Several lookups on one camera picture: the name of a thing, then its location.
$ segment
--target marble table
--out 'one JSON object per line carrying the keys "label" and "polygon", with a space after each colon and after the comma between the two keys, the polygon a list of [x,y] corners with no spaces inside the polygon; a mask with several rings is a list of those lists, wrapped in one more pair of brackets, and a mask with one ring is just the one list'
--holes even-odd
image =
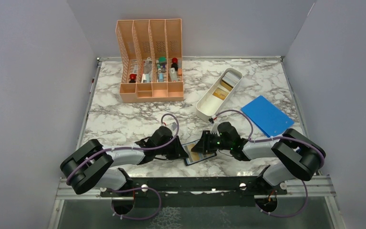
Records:
{"label": "marble table", "polygon": [[[295,121],[293,128],[302,133],[300,120],[280,61],[183,61],[184,101],[165,103],[124,104],[119,95],[122,63],[102,63],[95,88],[82,144],[97,138],[108,146],[130,145],[151,136],[160,125],[164,113],[173,113],[180,123],[181,143],[199,139],[209,123],[195,115],[195,105],[216,79],[227,68],[240,71],[241,85],[224,108],[239,110],[263,95]],[[242,137],[247,137],[250,126],[239,114],[225,113],[219,119],[229,121]],[[253,138],[263,138],[255,127]],[[218,154],[200,163],[186,166],[183,160],[154,160],[144,165],[124,165],[131,177],[216,177],[257,176],[264,167],[277,163],[277,158],[259,158],[249,162]]]}

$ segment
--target blue folder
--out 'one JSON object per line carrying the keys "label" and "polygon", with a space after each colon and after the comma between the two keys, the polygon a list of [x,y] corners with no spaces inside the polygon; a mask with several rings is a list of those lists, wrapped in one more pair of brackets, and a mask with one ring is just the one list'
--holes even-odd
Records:
{"label": "blue folder", "polygon": [[294,121],[263,96],[242,107],[242,112],[267,136],[277,136],[290,128]]}

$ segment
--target orange object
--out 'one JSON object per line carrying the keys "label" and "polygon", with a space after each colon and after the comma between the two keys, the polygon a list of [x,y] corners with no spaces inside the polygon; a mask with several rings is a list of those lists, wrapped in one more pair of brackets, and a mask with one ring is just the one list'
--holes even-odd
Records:
{"label": "orange object", "polygon": [[[116,26],[117,41],[122,57],[123,72],[120,97],[124,103],[183,101],[183,78],[171,82],[169,70],[173,61],[182,60],[182,19],[120,20]],[[163,82],[157,82],[155,60],[166,57]],[[143,60],[152,59],[152,82],[140,83]],[[128,83],[134,66],[138,66],[137,83]]]}

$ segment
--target green object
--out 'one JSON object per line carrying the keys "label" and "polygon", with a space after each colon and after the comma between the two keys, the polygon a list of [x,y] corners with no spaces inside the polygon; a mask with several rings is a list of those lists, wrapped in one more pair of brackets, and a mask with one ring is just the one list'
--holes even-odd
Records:
{"label": "green object", "polygon": [[159,57],[159,63],[166,63],[166,57],[164,56]]}

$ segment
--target desk organizer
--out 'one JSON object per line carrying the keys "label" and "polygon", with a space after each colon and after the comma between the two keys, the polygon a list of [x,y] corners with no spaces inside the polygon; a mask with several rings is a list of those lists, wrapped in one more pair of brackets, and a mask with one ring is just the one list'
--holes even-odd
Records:
{"label": "desk organizer", "polygon": [[[228,92],[228,95],[225,97],[225,99],[222,100],[222,99],[214,96],[213,94],[217,88],[225,90],[224,86],[221,85],[221,80],[227,72],[231,72],[232,74],[236,75],[238,78],[240,78],[240,80],[236,83],[236,85],[232,88],[232,90]],[[222,75],[218,78],[218,80],[205,93],[205,95],[197,102],[196,115],[199,118],[201,118],[202,120],[208,122],[208,119],[210,119],[217,112],[221,111],[223,106],[232,97],[232,95],[235,93],[235,91],[239,87],[242,78],[243,78],[243,76],[239,71],[237,71],[233,68],[226,69],[225,72],[222,73]]]}
{"label": "desk organizer", "polygon": [[[116,35],[123,65],[120,96],[124,103],[183,100],[181,19],[121,20],[117,21]],[[152,80],[142,83],[144,61],[148,57],[152,60]],[[166,57],[167,61],[163,82],[157,82],[155,60],[160,57]],[[178,59],[179,72],[182,73],[174,82],[170,77],[172,58]],[[136,83],[129,83],[133,71],[137,72]]]}

